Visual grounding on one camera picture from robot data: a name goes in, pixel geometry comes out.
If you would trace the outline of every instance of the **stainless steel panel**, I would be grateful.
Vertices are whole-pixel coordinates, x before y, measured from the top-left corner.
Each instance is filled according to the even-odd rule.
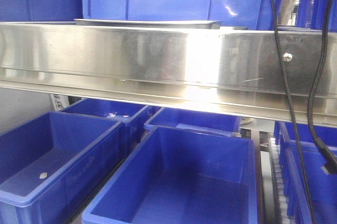
[[[299,121],[319,33],[281,32]],[[336,38],[315,121],[336,126]],[[289,120],[272,32],[0,24],[0,86]]]

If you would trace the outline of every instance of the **metal rail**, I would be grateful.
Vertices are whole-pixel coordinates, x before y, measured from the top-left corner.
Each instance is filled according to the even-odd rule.
[[[280,32],[298,120],[321,34]],[[337,127],[337,34],[315,102]],[[272,32],[0,24],[0,87],[289,120]]]

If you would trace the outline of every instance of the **bin bottom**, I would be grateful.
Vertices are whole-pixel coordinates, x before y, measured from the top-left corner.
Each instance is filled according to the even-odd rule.
[[[242,223],[247,194],[242,184],[164,169],[131,223]]]
[[[76,152],[71,150],[53,148],[0,184],[0,190],[20,196],[27,196],[70,159],[76,156],[76,154]],[[40,175],[44,172],[47,173],[47,177],[41,179]]]

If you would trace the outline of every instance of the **metal frame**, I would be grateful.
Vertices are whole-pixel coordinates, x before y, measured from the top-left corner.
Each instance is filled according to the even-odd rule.
[[[321,34],[280,35],[305,123]],[[333,127],[336,41],[330,34],[314,111]],[[0,23],[0,87],[290,120],[272,32]]]

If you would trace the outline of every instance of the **plastic bin rim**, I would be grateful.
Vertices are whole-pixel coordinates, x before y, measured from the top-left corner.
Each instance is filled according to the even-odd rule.
[[[162,107],[160,108],[152,117],[150,117],[145,123],[144,123],[144,129],[146,130],[152,130],[155,126],[158,126],[158,125],[153,125],[151,124],[151,122],[153,120],[156,119],[157,116],[160,115],[160,113],[162,113],[164,110],[167,110],[167,109],[176,109],[176,110],[182,110],[182,111],[193,111],[193,110],[188,110],[188,109],[180,109],[180,108],[173,108],[173,107]],[[217,114],[217,113],[213,113],[213,112],[204,112],[204,111],[197,111],[197,112],[200,112],[200,113],[209,113],[209,114]],[[164,126],[164,125],[160,125],[160,127],[165,127],[165,128],[172,128],[170,126]]]
[[[293,188],[294,188],[294,193],[295,193],[295,197],[296,197],[296,201],[297,201],[297,206],[300,209],[300,214],[301,216],[307,216],[308,218],[306,218],[304,221],[305,224],[312,224],[311,218],[310,218],[310,211],[309,211],[309,207],[306,204],[306,198],[305,198],[305,194],[304,194],[304,189],[301,183],[301,178],[300,178],[300,174],[297,171],[296,167],[296,161],[293,155],[293,152],[295,149],[292,148],[287,148],[285,150],[285,156],[286,159],[288,161],[288,169],[289,169],[289,173],[290,173],[290,179],[291,179],[291,183],[293,184]]]
[[[69,114],[69,113],[60,113],[57,111],[47,112],[43,115],[40,115],[35,119],[38,119],[42,116],[49,115],[49,114],[60,114],[60,115],[70,115],[72,117],[89,117],[99,120],[105,120],[104,118],[97,118],[94,116],[87,116],[87,115],[77,115],[77,114]],[[70,159],[65,165],[63,165],[59,170],[54,172],[50,177],[48,177],[45,181],[43,181],[39,186],[37,186],[34,190],[32,190],[28,195],[26,196],[19,196],[7,191],[0,190],[0,201],[3,203],[8,203],[17,207],[27,207],[35,202],[35,200],[38,199],[38,197],[43,194],[46,190],[50,188],[50,184],[59,181],[63,176],[65,176],[66,171],[68,171],[73,165],[80,162],[85,156],[87,156],[89,153],[91,153],[95,148],[98,147],[98,145],[101,143],[102,139],[107,137],[108,135],[112,134],[115,130],[118,128],[121,128],[122,122],[121,121],[114,121],[115,124],[104,131],[99,137],[97,137],[92,143],[90,143],[88,146],[86,146],[84,149],[82,149],[79,153],[77,153],[72,159]]]
[[[88,99],[92,99],[92,98],[84,98],[78,102],[75,102],[74,104],[71,104],[70,106],[62,109],[60,112],[63,112],[64,110],[67,110],[68,108],[71,108],[79,103],[82,103],[82,102],[85,102],[86,100]],[[120,103],[127,103],[127,102],[123,102],[123,101],[116,101],[116,100],[107,100],[107,101],[113,101],[113,102],[120,102]],[[137,118],[139,118],[139,116],[146,110],[149,110],[151,108],[150,105],[142,105],[143,107],[136,113],[134,114],[133,116],[130,116],[129,118],[125,119],[125,121],[123,122],[124,123],[124,126],[125,127],[128,127],[130,126],[131,122]],[[68,113],[68,114],[76,114],[76,115],[84,115],[84,114],[81,114],[81,113]],[[104,117],[100,117],[100,116],[94,116],[94,115],[88,115],[88,116],[93,116],[93,117],[96,117],[96,118],[101,118],[101,119],[109,119],[109,120],[118,120],[116,118],[104,118]]]
[[[147,143],[148,139],[157,131],[160,129],[164,130],[173,130],[173,131],[181,131],[185,132],[188,134],[199,134],[199,135],[204,135],[208,137],[220,137],[220,138],[235,138],[236,140],[241,140],[245,141],[248,144],[249,148],[254,149],[253,146],[253,141],[251,139],[247,138],[236,138],[236,137],[228,137],[228,136],[221,136],[221,135],[209,135],[209,134],[204,134],[201,132],[191,132],[191,131],[186,131],[184,129],[179,129],[179,128],[167,128],[167,127],[161,127],[161,126],[155,126],[142,140],[142,142],[139,144],[139,146],[129,155],[129,157],[124,161],[124,163],[119,167],[117,172],[111,177],[111,179],[104,185],[104,187],[99,191],[99,193],[95,196],[95,198],[90,202],[90,204],[85,208],[85,210],[82,213],[82,223],[83,224],[92,224],[94,223],[103,223],[103,224],[110,224],[110,223],[118,223],[119,221],[117,220],[111,220],[109,218],[105,218],[102,216],[97,216],[94,214],[91,214],[91,212],[96,208],[97,204],[102,200],[102,198],[105,196],[105,194],[111,189],[113,184],[119,179],[119,177],[122,175],[122,173],[127,169],[127,167],[130,165],[132,160],[135,158],[137,153],[141,151],[142,148],[144,148],[144,145]]]

